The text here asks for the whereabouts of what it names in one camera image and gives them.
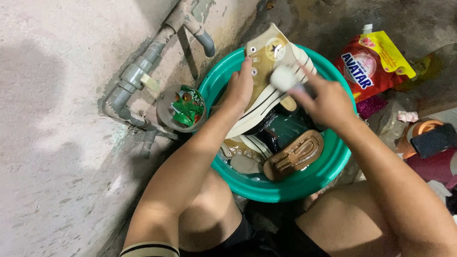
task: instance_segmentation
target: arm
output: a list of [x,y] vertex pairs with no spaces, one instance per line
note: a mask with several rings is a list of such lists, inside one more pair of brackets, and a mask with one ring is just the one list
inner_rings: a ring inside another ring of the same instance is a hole
[[198,195],[225,136],[243,115],[253,90],[252,60],[229,81],[226,100],[202,128],[157,170],[130,223],[124,247],[160,241],[178,246],[178,218]]
[[333,129],[359,162],[379,206],[399,239],[402,256],[450,256],[457,252],[457,226],[438,196],[352,111],[337,82],[309,76],[314,100],[291,89],[318,123]]

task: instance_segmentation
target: hand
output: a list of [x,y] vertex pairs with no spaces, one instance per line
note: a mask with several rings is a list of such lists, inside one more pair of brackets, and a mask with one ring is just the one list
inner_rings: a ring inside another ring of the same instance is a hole
[[247,56],[241,64],[241,70],[232,73],[228,81],[226,97],[221,107],[227,107],[242,116],[251,100],[254,81],[251,75],[252,59]]
[[313,75],[303,66],[302,69],[308,76],[307,86],[314,90],[316,98],[313,100],[303,88],[294,87],[288,93],[306,109],[315,122],[336,130],[353,119],[358,120],[351,99],[339,82]]

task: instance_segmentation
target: leg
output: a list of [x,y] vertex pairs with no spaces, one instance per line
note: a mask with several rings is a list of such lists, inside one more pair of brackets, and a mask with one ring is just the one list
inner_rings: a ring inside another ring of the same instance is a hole
[[295,222],[332,257],[391,257],[399,253],[397,238],[366,182],[322,194]]
[[211,249],[233,234],[241,217],[229,186],[210,168],[200,193],[179,217],[179,246],[188,252]]

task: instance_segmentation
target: glitter fabric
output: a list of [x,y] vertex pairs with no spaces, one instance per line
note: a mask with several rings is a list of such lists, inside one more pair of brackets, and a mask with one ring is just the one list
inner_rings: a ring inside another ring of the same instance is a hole
[[387,101],[378,96],[372,96],[366,100],[356,103],[357,112],[362,119],[368,119],[373,113],[381,110],[387,105]]

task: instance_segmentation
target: brown sandal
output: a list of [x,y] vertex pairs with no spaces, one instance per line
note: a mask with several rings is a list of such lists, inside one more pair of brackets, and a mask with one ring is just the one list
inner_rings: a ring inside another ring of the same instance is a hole
[[324,149],[324,139],[316,130],[308,130],[292,144],[266,160],[263,165],[265,176],[279,181],[300,171],[319,158]]

